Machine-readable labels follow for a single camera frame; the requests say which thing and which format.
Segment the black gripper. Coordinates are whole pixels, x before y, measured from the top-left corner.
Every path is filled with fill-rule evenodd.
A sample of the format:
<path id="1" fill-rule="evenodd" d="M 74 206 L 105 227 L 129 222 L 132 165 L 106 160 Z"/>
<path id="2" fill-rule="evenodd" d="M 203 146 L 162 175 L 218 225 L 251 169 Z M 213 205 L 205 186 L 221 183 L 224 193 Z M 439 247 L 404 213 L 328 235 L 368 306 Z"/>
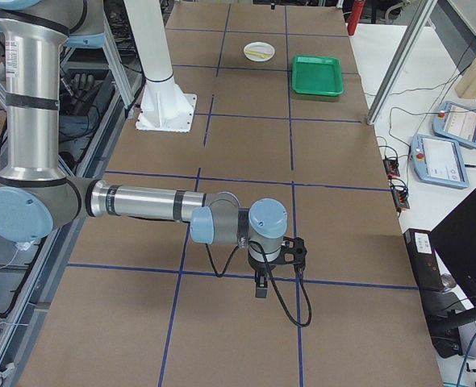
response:
<path id="1" fill-rule="evenodd" d="M 274 260 L 269 261 L 269 265 L 265 264 L 261 253 L 254 253 L 252 254 L 251 251 L 248 252 L 248 263 L 251 268 L 254 270 L 254 278 L 255 278 L 255 297 L 256 298 L 266 298 L 268 293 L 268 280 L 270 279 L 270 275 L 268 274 L 267 267 L 270 267 L 270 270 L 273 269 L 278 264 L 278 259 L 275 258 Z"/>

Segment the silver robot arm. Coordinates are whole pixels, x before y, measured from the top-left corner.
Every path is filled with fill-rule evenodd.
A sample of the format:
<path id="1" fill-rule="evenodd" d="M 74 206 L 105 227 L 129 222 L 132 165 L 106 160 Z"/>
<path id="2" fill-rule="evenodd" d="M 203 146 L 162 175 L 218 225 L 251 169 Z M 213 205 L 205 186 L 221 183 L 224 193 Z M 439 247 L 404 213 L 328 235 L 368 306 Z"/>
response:
<path id="1" fill-rule="evenodd" d="M 246 248 L 263 298 L 288 250 L 280 202 L 264 198 L 243 208 L 232 193 L 110 185 L 60 170 L 60 52 L 68 40 L 102 46 L 104 19 L 100 1 L 0 1 L 9 141 L 0 171 L 0 236 L 28 242 L 104 215 L 186 223 L 196 243 Z"/>

